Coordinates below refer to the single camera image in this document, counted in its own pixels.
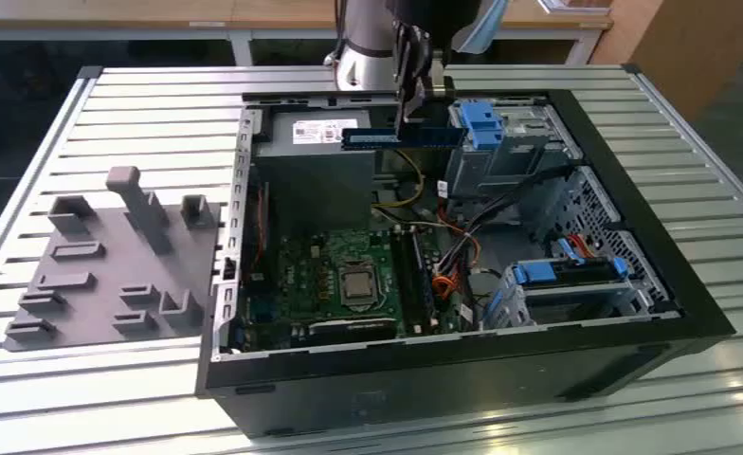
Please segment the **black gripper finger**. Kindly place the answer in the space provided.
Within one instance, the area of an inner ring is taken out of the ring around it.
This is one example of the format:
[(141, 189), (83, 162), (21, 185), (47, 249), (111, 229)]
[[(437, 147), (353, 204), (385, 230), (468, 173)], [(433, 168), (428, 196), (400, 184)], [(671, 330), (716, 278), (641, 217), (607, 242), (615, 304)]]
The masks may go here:
[(425, 90), (426, 123), (432, 127), (444, 127), (448, 123), (446, 105), (452, 102), (452, 82), (445, 81), (444, 59), (440, 48), (432, 50), (429, 85)]
[(416, 26), (394, 22), (394, 85), (397, 111), (394, 134), (404, 138), (408, 124), (421, 119), (422, 79), (429, 75), (432, 46), (426, 33)]

